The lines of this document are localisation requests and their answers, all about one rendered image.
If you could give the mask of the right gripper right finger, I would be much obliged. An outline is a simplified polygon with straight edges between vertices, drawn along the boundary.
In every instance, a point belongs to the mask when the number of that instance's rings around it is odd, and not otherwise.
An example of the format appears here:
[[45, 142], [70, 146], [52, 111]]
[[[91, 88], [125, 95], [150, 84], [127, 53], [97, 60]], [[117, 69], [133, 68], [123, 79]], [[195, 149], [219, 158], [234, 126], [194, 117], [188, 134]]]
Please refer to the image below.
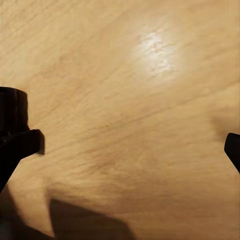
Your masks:
[[224, 151], [240, 173], [240, 135], [229, 133], [227, 135]]

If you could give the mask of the digital camera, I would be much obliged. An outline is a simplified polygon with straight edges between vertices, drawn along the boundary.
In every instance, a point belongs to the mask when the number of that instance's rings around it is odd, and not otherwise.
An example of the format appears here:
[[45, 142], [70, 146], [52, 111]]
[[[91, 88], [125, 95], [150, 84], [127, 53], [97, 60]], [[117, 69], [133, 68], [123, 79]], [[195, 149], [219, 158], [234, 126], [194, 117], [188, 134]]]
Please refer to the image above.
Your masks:
[[24, 123], [18, 121], [18, 98], [16, 89], [0, 86], [0, 139], [21, 133], [26, 151], [21, 159], [39, 152], [39, 132], [28, 130]]

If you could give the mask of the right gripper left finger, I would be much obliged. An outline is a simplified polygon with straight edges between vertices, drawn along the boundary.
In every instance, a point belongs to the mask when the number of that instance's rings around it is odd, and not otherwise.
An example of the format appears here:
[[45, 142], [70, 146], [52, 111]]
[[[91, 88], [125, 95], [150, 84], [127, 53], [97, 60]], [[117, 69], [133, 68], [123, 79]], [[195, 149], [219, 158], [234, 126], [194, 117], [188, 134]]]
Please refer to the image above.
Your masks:
[[0, 139], [0, 193], [26, 152], [21, 133]]

